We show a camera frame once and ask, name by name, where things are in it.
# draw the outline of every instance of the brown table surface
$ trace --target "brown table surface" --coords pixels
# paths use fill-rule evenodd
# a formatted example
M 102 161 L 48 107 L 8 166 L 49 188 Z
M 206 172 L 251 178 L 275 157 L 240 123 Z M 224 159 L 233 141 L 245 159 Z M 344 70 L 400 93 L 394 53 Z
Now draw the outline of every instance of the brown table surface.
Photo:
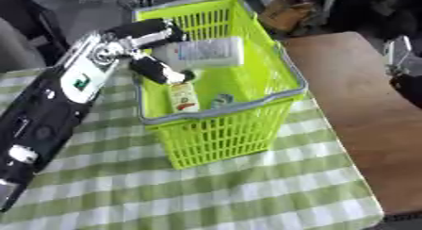
M 389 86 L 382 56 L 353 32 L 285 45 L 385 213 L 422 210 L 422 110 Z

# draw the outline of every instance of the gray basket handle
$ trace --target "gray basket handle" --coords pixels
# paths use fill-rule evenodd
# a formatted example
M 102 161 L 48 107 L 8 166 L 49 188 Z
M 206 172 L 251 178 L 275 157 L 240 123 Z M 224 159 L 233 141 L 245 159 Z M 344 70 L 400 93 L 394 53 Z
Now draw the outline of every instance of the gray basket handle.
M 161 8 L 178 7 L 182 5 L 196 4 L 196 3 L 207 2 L 207 1 L 216 1 L 216 0 L 179 0 L 179 1 L 169 2 L 169 3 L 161 4 L 161 5 L 150 7 L 150 8 L 138 8 L 132 12 L 132 22 L 136 20 L 137 14 L 139 12 L 142 13 L 142 12 L 157 10 Z M 255 11 L 248 5 L 248 3 L 246 3 L 245 0 L 237 0 L 237 1 L 244 7 L 246 11 L 248 11 L 251 18 L 256 18 Z
M 274 92 L 262 99 L 258 99 L 251 102 L 236 103 L 236 104 L 228 105 L 221 108 L 203 110 L 201 112 L 196 112 L 196 113 L 186 113 L 186 112 L 173 113 L 167 116 L 150 119 L 150 118 L 144 117 L 145 114 L 144 114 L 143 106 L 142 106 L 142 88 L 140 86 L 141 82 L 137 76 L 134 76 L 140 119 L 142 120 L 144 124 L 168 123 L 171 121 L 183 120 L 183 119 L 199 120 L 199 119 L 204 119 L 204 118 L 217 117 L 224 114 L 230 114 L 230 113 L 238 112 L 241 110 L 260 107 L 279 98 L 289 97 L 289 96 L 298 95 L 298 94 L 306 92 L 308 90 L 308 82 L 305 80 L 301 72 L 298 70 L 296 65 L 290 59 L 285 49 L 283 47 L 279 48 L 279 46 L 277 46 L 277 48 L 281 49 L 279 50 L 281 53 L 281 58 L 284 60 L 285 64 L 287 64 L 289 72 L 292 73 L 296 77 L 296 80 L 298 81 L 299 86 L 297 89 Z

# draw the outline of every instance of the small bottle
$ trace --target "small bottle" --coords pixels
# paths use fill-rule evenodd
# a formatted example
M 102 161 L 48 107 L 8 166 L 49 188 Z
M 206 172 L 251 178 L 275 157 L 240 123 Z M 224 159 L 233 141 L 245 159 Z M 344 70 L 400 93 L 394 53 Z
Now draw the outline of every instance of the small bottle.
M 239 37 L 202 41 L 183 41 L 156 47 L 152 56 L 173 70 L 233 67 L 243 65 L 243 40 Z
M 200 104 L 192 83 L 186 82 L 169 86 L 173 112 L 198 112 Z

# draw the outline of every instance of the green checkered tablecloth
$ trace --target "green checkered tablecloth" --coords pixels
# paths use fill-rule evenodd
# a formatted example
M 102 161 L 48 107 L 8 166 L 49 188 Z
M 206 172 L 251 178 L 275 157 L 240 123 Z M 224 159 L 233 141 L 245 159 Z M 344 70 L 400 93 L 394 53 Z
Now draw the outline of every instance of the green checkered tablecloth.
M 2 74 L 4 108 L 38 71 Z M 137 117 L 127 71 L 0 229 L 362 229 L 383 213 L 312 97 L 272 149 L 176 171 Z

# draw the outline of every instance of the lime green basket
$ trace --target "lime green basket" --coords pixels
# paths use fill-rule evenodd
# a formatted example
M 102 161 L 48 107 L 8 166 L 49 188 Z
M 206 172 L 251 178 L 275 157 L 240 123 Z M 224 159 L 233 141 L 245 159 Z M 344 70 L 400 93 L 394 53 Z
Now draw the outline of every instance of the lime green basket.
M 134 12 L 134 20 L 173 19 L 192 40 L 238 36 L 245 64 L 203 70 L 194 81 L 200 107 L 217 95 L 235 103 L 197 113 L 172 113 L 168 86 L 136 77 L 139 116 L 164 144 L 175 169 L 267 150 L 307 83 L 243 0 L 185 0 Z

